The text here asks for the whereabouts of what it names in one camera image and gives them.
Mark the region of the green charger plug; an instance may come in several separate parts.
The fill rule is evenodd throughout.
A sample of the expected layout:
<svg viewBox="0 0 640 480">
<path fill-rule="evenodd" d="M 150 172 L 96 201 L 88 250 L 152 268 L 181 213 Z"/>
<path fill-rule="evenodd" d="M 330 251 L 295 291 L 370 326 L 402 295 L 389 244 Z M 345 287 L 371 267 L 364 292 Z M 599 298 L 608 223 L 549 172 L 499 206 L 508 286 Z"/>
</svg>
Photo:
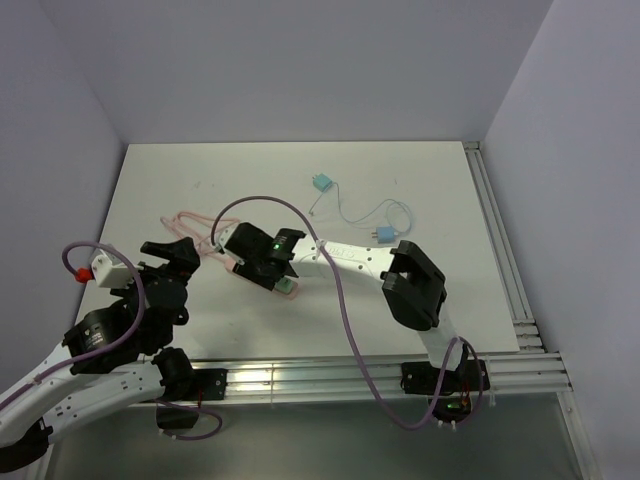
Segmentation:
<svg viewBox="0 0 640 480">
<path fill-rule="evenodd" d="M 274 285 L 274 289 L 283 295 L 289 295 L 294 287 L 295 283 L 288 277 L 283 277 Z"/>
</svg>

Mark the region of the pink power strip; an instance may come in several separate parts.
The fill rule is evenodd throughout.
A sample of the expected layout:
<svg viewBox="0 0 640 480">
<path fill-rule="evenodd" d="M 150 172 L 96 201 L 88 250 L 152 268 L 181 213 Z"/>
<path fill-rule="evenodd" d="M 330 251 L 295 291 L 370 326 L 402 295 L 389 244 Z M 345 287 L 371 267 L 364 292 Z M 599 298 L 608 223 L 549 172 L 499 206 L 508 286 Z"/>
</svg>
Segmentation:
<svg viewBox="0 0 640 480">
<path fill-rule="evenodd" d="M 250 283 L 250 280 L 234 272 L 234 268 L 236 266 L 237 263 L 231 258 L 224 261 L 224 268 L 230 275 Z M 283 298 L 293 299 L 296 297 L 298 289 L 299 285 L 296 281 L 292 280 L 289 277 L 284 277 L 275 284 L 274 288 L 271 290 L 271 293 L 279 295 Z"/>
</svg>

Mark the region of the blue charger plug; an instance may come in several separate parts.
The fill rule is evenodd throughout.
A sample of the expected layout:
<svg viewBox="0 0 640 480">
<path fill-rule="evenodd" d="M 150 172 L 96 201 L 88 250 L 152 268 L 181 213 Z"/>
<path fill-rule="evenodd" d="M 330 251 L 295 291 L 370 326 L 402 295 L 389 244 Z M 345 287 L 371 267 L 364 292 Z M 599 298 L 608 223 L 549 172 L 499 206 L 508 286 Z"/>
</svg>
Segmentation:
<svg viewBox="0 0 640 480">
<path fill-rule="evenodd" d="M 371 232 L 371 237 L 380 245 L 392 244 L 396 241 L 397 231 L 392 226 L 378 226 Z"/>
</svg>

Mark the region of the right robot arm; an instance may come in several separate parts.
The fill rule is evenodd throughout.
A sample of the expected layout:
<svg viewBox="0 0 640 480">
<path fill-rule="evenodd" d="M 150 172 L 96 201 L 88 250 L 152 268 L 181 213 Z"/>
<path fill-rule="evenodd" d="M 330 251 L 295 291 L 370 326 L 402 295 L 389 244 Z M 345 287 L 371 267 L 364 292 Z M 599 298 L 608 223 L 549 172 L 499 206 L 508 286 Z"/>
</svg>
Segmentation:
<svg viewBox="0 0 640 480">
<path fill-rule="evenodd" d="M 362 247 L 316 240 L 283 228 L 275 236 L 248 222 L 225 228 L 214 248 L 226 255 L 227 270 L 269 291 L 291 296 L 298 278 L 327 278 L 373 288 L 392 317 L 416 331 L 426 347 L 435 383 L 452 390 L 468 374 L 468 348 L 445 308 L 445 275 L 411 241 L 395 247 Z"/>
</svg>

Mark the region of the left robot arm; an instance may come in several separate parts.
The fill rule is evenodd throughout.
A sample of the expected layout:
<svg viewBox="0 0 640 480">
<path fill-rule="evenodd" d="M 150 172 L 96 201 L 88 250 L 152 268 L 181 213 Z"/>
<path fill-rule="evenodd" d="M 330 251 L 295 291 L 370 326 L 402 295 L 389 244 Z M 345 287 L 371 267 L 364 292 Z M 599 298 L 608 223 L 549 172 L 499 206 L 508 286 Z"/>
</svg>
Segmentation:
<svg viewBox="0 0 640 480">
<path fill-rule="evenodd" d="M 87 313 L 2 394 L 4 473 L 39 460 L 75 427 L 134 403 L 180 400 L 194 389 L 190 360 L 171 345 L 174 327 L 189 320 L 187 286 L 201 265 L 193 240 L 144 243 L 141 253 L 161 259 L 160 266 L 133 264 L 109 245 L 89 246 L 90 265 L 68 270 L 116 300 Z"/>
</svg>

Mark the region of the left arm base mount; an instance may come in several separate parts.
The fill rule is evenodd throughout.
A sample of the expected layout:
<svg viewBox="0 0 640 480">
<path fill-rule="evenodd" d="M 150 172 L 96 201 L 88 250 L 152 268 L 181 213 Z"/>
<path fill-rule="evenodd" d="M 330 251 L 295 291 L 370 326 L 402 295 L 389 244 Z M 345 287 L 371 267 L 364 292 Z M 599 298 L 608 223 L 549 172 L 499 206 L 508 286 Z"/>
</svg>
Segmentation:
<svg viewBox="0 0 640 480">
<path fill-rule="evenodd" d="M 147 400 L 147 403 L 155 406 L 159 434 L 174 441 L 195 442 L 221 433 L 224 425 L 222 416 L 205 403 L 225 399 L 227 377 L 228 370 L 224 368 L 196 369 L 194 377 L 178 393 Z M 213 429 L 205 433 L 192 433 L 192 429 L 204 417 L 214 421 Z"/>
</svg>

